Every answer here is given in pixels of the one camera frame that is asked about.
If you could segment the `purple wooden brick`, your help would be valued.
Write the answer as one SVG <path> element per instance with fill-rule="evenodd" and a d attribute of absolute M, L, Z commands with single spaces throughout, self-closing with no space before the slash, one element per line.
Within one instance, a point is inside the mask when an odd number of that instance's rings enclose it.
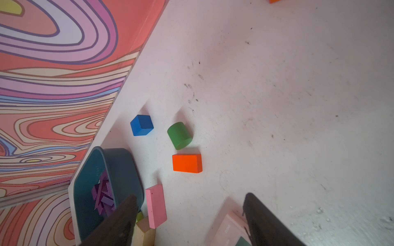
<path fill-rule="evenodd" d="M 109 197 L 107 195 L 103 195 L 103 197 L 101 198 L 101 202 L 105 205 L 110 206 L 110 207 L 113 207 L 115 205 L 113 198 Z"/>

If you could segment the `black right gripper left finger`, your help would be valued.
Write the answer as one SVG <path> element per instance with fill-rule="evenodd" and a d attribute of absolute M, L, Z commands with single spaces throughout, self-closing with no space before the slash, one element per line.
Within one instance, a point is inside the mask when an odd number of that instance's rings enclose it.
<path fill-rule="evenodd" d="M 130 246 L 138 213 L 136 196 L 129 195 L 86 239 L 82 246 Z"/>

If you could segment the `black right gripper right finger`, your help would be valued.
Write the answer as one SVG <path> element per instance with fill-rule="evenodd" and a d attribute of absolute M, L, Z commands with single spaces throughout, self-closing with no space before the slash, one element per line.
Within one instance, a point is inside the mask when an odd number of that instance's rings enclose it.
<path fill-rule="evenodd" d="M 254 194 L 246 194 L 243 212 L 253 246 L 305 246 Z"/>

